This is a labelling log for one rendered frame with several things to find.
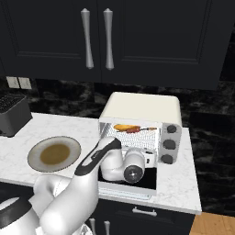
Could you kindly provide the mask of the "dark drawer front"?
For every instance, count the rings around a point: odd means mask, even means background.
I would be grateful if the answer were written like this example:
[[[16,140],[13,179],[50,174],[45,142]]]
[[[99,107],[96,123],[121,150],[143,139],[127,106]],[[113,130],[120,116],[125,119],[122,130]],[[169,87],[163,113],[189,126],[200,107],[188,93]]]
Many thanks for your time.
[[[157,212],[157,217],[132,212],[132,208]],[[195,216],[156,207],[117,202],[114,215],[120,235],[189,235]]]

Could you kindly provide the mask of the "red kebab skewer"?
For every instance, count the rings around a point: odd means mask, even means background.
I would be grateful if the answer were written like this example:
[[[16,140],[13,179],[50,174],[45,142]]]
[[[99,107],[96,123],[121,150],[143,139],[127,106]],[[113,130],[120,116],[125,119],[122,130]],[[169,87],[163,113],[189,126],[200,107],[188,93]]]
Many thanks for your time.
[[[144,128],[142,129],[141,127],[135,127],[135,128],[132,128],[132,129],[127,129],[126,132],[127,133],[138,133],[140,131],[143,131],[143,130],[156,130],[157,128]]]

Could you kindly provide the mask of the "dark base cupboard door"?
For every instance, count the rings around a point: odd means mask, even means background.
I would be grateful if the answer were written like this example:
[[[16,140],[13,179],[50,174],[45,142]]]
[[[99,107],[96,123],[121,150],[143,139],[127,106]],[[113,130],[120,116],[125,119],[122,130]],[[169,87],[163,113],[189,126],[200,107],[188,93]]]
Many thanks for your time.
[[[110,222],[109,227],[109,235],[117,235],[116,232],[116,221],[114,216],[114,205],[104,199],[100,199],[97,205],[98,217],[97,217],[97,225],[98,225],[98,235],[106,235],[106,225],[105,222]]]

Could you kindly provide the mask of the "golden baguette bread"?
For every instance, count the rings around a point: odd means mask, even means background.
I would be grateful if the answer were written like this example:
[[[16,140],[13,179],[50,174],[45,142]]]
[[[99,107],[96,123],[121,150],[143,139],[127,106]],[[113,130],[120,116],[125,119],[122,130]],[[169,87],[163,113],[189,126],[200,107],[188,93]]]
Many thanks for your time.
[[[116,124],[113,128],[116,129],[116,130],[118,130],[118,131],[127,131],[128,129],[136,129],[136,128],[139,128],[139,126],[136,126],[136,125]]]

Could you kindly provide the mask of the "black toaster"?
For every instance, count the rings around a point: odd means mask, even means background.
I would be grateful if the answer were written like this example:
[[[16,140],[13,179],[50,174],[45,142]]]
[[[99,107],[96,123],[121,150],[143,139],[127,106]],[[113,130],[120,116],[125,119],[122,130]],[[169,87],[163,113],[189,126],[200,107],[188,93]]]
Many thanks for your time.
[[[0,136],[14,137],[31,119],[25,95],[5,95],[0,98]]]

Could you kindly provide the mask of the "grey plate with brown centre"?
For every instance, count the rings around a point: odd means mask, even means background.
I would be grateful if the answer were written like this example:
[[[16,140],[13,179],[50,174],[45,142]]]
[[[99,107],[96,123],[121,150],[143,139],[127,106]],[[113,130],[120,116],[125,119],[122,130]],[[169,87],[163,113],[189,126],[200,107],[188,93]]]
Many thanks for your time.
[[[56,136],[38,142],[28,153],[28,165],[35,171],[54,173],[74,164],[82,148],[80,143],[66,136]]]

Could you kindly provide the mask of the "toaster oven glass door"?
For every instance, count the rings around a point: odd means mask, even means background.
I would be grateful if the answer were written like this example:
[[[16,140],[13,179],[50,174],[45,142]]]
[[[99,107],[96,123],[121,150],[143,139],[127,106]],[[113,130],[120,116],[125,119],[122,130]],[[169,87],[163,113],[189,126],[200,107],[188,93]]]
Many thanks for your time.
[[[157,194],[157,169],[147,168],[143,177],[135,184],[127,182],[108,182],[98,172],[99,193],[106,196],[120,196],[149,200]]]

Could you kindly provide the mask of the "white toaster oven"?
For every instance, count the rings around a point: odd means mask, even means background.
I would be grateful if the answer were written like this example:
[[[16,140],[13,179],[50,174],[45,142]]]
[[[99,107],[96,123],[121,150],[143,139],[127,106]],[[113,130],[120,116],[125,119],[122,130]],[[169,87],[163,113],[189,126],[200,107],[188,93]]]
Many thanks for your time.
[[[116,124],[136,125],[142,129],[157,129],[127,133],[114,129]],[[177,131],[168,133],[169,125],[175,125]],[[161,158],[164,154],[171,155],[173,163],[175,163],[183,128],[180,102],[176,96],[172,95],[114,92],[98,119],[98,127],[101,138],[108,136],[118,138],[125,151],[130,148],[156,150],[156,155],[142,152],[147,159],[148,166],[156,166],[158,162],[162,162]],[[165,149],[163,147],[165,140],[174,140],[176,148],[174,150]]]

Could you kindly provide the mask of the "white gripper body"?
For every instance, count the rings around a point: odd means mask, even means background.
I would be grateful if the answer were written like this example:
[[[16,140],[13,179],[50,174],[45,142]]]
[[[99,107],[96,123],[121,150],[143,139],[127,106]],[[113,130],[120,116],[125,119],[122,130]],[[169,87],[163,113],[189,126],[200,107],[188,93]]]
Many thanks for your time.
[[[156,155],[156,154],[157,154],[157,151],[156,151],[156,150],[151,150],[151,149],[147,149],[147,148],[143,148],[143,149],[141,149],[141,151],[142,151],[144,154],[152,154],[152,155]]]

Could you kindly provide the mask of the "white wall socket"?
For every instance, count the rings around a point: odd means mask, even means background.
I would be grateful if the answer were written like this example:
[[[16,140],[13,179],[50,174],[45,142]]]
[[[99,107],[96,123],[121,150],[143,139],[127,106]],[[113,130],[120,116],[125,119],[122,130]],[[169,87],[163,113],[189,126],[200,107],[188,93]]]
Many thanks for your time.
[[[6,80],[10,88],[16,88],[16,89],[20,88],[18,79],[16,77],[7,76]]]
[[[22,89],[28,89],[28,90],[31,89],[31,83],[30,83],[30,80],[28,78],[26,78],[26,77],[19,77],[18,81],[19,81],[20,87]]]

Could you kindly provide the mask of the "dark wall cupboard door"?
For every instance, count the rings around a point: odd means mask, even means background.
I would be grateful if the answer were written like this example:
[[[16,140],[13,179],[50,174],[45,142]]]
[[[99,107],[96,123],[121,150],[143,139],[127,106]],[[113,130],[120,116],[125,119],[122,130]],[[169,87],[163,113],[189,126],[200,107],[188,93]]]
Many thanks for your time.
[[[86,67],[84,8],[93,69]],[[0,60],[6,76],[99,83],[96,0],[0,0]]]
[[[215,90],[235,23],[235,0],[97,0],[102,81]],[[114,69],[104,11],[113,12]]]

